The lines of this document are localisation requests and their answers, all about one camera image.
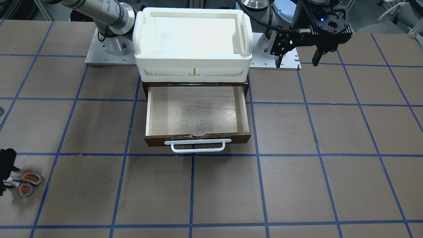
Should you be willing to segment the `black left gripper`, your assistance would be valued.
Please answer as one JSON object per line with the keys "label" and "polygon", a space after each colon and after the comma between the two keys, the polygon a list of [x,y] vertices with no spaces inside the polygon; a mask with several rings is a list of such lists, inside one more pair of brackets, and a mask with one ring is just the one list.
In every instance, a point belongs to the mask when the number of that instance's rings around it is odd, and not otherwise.
{"label": "black left gripper", "polygon": [[322,56],[335,52],[339,45],[345,44],[352,38],[354,32],[348,23],[343,20],[320,18],[317,25],[308,23],[302,28],[274,28],[275,36],[271,40],[269,54],[279,56],[276,60],[276,69],[281,67],[282,56],[296,47],[316,46],[313,55],[313,66],[318,66]]}

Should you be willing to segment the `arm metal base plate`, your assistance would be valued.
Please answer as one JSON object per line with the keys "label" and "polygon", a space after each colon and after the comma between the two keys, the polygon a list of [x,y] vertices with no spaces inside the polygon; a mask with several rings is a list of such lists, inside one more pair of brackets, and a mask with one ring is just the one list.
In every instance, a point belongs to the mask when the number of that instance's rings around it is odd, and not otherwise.
{"label": "arm metal base plate", "polygon": [[253,52],[250,64],[251,69],[276,69],[276,70],[297,70],[301,69],[300,60],[296,48],[287,52],[281,59],[280,67],[277,68],[279,55],[271,53],[275,41],[275,33],[267,39],[264,33],[253,33]]}
{"label": "arm metal base plate", "polygon": [[133,42],[123,36],[105,38],[95,29],[87,52],[88,65],[135,66]]}

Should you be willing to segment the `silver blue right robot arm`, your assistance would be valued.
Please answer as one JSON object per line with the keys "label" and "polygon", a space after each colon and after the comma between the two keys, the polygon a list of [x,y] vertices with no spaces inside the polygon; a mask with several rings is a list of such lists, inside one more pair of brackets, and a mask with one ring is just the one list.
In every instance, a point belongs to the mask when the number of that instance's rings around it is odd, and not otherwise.
{"label": "silver blue right robot arm", "polygon": [[[70,9],[76,10],[105,26],[113,36],[121,36],[112,30],[114,26],[129,26],[123,34],[131,33],[134,22],[125,20],[135,11],[116,0],[72,0]],[[36,60],[40,57],[79,58],[79,55],[41,54],[52,29],[52,22],[5,20],[1,27],[1,99],[15,103],[26,83]]]}

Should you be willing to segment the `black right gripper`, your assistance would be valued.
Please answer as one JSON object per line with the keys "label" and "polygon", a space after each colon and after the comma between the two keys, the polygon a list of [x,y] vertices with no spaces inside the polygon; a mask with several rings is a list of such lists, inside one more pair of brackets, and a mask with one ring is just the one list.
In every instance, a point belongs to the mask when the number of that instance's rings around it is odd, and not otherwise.
{"label": "black right gripper", "polygon": [[17,167],[15,167],[15,159],[17,152],[12,149],[1,149],[0,150],[0,177],[2,180],[7,180],[11,172],[17,172]]}

